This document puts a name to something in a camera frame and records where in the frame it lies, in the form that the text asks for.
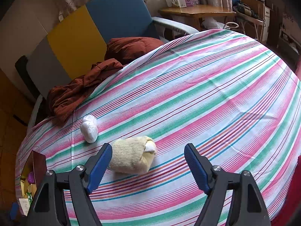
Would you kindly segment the striped bed sheet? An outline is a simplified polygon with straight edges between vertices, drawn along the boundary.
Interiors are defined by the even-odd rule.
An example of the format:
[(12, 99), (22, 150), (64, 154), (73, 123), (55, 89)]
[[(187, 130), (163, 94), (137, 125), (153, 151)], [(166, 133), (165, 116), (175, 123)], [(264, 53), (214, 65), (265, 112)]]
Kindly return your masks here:
[[(97, 119), (88, 143), (85, 116)], [(209, 30), (149, 52), (102, 82), (62, 126), (33, 127), (16, 156), (16, 196), (31, 151), (61, 173), (84, 164), (104, 143), (151, 137), (157, 154), (148, 173), (106, 171), (91, 201), (103, 225), (193, 225), (206, 195), (184, 158), (192, 143), (225, 171), (248, 170), (270, 218), (284, 205), (300, 156), (300, 80), (252, 38)]]

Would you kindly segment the grey yellow blue headboard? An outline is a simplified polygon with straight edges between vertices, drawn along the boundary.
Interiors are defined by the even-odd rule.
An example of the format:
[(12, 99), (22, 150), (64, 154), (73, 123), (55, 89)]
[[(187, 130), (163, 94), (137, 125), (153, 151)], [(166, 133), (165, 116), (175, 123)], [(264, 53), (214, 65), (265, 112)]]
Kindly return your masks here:
[(66, 85), (102, 62), (112, 38), (158, 38), (143, 0), (91, 0), (58, 23), (29, 57), (27, 72), (39, 94)]

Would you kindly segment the dark red blanket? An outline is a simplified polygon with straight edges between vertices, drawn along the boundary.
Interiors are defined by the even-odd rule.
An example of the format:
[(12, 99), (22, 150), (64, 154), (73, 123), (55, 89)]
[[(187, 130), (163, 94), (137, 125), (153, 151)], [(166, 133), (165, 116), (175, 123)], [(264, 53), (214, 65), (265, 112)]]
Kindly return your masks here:
[(79, 76), (64, 86), (53, 87), (47, 96), (50, 116), (64, 123), (72, 112), (95, 90), (100, 83), (135, 59), (164, 45), (151, 37), (113, 38), (107, 44), (103, 62), (95, 63), (85, 75)]

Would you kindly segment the small white plastic wad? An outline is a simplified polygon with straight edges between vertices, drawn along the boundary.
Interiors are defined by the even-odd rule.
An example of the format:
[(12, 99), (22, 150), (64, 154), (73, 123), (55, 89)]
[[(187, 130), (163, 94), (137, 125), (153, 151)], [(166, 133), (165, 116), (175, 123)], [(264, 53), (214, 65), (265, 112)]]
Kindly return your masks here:
[(98, 137), (97, 119), (92, 115), (85, 116), (80, 125), (80, 130), (88, 143), (94, 143)]

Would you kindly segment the purple wrapper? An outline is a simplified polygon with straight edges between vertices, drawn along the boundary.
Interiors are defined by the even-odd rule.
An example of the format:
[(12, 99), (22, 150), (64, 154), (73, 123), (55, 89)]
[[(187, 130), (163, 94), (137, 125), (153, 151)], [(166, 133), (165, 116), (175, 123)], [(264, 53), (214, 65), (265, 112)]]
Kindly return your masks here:
[(34, 172), (31, 171), (28, 176), (27, 176), (27, 181), (29, 184), (36, 184), (35, 183), (35, 175), (34, 175)]

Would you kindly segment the cream knitted sock roll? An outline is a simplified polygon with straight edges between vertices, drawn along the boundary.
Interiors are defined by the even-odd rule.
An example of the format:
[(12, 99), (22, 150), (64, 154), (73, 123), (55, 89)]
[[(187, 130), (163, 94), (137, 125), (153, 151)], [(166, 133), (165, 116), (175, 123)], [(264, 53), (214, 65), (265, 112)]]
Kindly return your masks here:
[(157, 153), (155, 142), (148, 136), (118, 139), (111, 146), (109, 169), (117, 173), (145, 174)]

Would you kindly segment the red garment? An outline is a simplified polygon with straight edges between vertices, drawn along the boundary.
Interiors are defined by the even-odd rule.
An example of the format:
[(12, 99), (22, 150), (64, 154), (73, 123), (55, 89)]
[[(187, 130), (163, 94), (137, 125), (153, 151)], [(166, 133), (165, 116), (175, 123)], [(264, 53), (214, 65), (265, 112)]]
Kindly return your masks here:
[(297, 160), (284, 205), (271, 225), (300, 225), (300, 156)]

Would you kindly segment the gold lined red box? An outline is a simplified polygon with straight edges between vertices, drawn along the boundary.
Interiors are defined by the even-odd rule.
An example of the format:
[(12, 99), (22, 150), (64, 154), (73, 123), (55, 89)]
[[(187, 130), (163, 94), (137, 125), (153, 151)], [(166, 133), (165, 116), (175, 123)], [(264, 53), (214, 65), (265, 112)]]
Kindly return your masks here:
[(46, 173), (45, 155), (31, 151), (20, 176), (21, 198), (19, 199), (22, 213), (27, 216), (33, 197)]

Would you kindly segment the wooden bedside table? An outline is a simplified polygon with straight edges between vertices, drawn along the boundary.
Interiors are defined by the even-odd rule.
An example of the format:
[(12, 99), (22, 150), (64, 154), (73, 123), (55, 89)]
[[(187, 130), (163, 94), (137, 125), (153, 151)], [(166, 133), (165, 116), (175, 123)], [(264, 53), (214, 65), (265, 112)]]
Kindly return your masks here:
[(197, 30), (201, 30), (201, 24), (203, 19), (207, 17), (227, 17), (234, 16), (236, 13), (231, 9), (226, 9), (222, 7), (214, 7), (210, 5), (195, 5), (192, 7), (179, 8), (179, 7), (167, 7), (158, 10), (158, 13), (162, 17), (180, 16), (188, 17), (193, 21), (193, 26)]

